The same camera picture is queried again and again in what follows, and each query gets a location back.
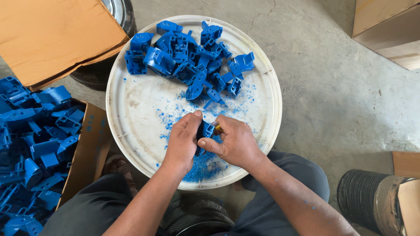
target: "white round tray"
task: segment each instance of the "white round tray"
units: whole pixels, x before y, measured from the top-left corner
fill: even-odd
[[[276,140],[281,122],[281,91],[273,66],[261,48],[244,32],[215,18],[206,16],[174,16],[163,20],[184,27],[183,33],[193,30],[192,36],[200,43],[201,22],[223,27],[221,38],[233,53],[232,57],[254,52],[255,69],[243,73],[240,93],[234,100],[223,91],[227,107],[213,103],[203,111],[204,120],[213,122],[217,115],[239,119],[249,124],[258,145],[267,154]],[[139,33],[155,33],[153,43],[160,37],[156,33],[157,21]],[[187,86],[177,79],[165,79],[151,70],[146,75],[130,75],[124,59],[126,43],[112,67],[106,91],[106,112],[112,135],[127,159],[142,173],[151,177],[160,167],[166,152],[168,124],[189,112],[203,108],[206,101],[191,103],[182,96]],[[222,63],[221,75],[227,72]],[[239,167],[225,163],[219,157],[211,163],[221,171],[212,180],[199,183],[182,181],[178,189],[214,189],[231,184],[248,173]]]

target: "tire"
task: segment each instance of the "tire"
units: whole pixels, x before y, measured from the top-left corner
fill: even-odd
[[[121,1],[120,8],[122,8],[123,15],[121,20],[121,27],[127,33],[129,38],[132,38],[137,33],[136,21],[134,19],[133,5],[130,0],[102,0],[102,2],[107,6],[108,10],[115,9],[115,4],[120,4],[118,1]],[[102,60],[100,62],[81,66],[75,71],[70,73],[70,77],[75,81],[81,83],[82,85],[89,87],[91,89],[105,91],[108,83],[109,74],[111,72],[112,65],[114,64],[117,55],[114,55],[110,58]]]

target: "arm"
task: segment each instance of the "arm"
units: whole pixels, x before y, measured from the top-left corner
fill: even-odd
[[[272,163],[258,148],[247,124],[223,115],[218,116],[216,121],[224,130],[220,134],[223,143],[202,138],[198,145],[217,154],[226,162],[245,169],[257,179],[280,206],[299,235],[359,235],[328,203]]]
[[[185,115],[172,126],[161,167],[103,236],[156,234],[175,190],[192,168],[201,120],[201,111],[196,111]]]

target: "leg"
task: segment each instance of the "leg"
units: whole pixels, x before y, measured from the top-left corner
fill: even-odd
[[[278,167],[328,202],[330,190],[321,167],[296,154],[271,151],[267,156]],[[254,177],[247,175],[241,182],[245,189],[256,193],[235,222],[232,232],[261,236],[298,236],[280,207]]]
[[[40,236],[102,235],[132,200],[124,176],[114,172],[82,189],[47,221]]]

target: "gray floor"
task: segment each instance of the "gray floor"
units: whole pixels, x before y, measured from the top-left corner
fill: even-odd
[[[270,58],[283,94],[275,149],[318,163],[330,204],[353,168],[393,173],[390,151],[420,151],[420,70],[408,71],[353,41],[355,0],[133,0],[137,27],[165,17],[205,15],[246,32]],[[0,77],[12,72],[0,62]],[[71,94],[105,108],[105,94],[73,81]],[[207,191],[236,218],[253,193]],[[355,226],[363,236],[375,235]]]

